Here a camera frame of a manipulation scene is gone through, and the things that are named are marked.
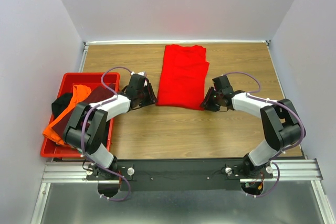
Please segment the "red t-shirt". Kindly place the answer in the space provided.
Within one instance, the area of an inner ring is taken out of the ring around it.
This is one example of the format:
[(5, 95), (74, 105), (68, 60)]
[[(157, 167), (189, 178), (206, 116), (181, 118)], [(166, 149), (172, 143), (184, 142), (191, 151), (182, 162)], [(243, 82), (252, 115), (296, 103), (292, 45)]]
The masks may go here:
[(206, 48), (165, 46), (156, 105), (201, 110), (208, 68)]

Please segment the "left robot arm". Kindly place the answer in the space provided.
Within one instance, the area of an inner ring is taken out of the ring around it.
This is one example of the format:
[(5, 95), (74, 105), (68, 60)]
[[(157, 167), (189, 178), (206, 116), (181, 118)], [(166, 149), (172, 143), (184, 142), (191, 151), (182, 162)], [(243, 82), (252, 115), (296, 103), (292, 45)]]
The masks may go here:
[(118, 176), (117, 158), (103, 144), (106, 123), (114, 117), (157, 103), (145, 72), (131, 73), (129, 84), (116, 92), (102, 84), (112, 96), (98, 102), (78, 103), (63, 132), (63, 140), (92, 161), (104, 179)]

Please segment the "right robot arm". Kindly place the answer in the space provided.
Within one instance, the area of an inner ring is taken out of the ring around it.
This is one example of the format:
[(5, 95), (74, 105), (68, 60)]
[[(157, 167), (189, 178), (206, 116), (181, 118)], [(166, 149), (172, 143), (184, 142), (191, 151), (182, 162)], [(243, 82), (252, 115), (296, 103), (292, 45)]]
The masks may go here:
[(255, 96), (261, 85), (255, 91), (234, 90), (226, 74), (214, 78), (212, 82), (213, 86), (209, 88), (201, 108), (217, 112), (225, 107), (261, 119), (264, 140), (243, 157), (239, 166), (246, 177), (255, 177), (280, 153), (301, 144), (306, 129), (290, 100), (276, 101)]

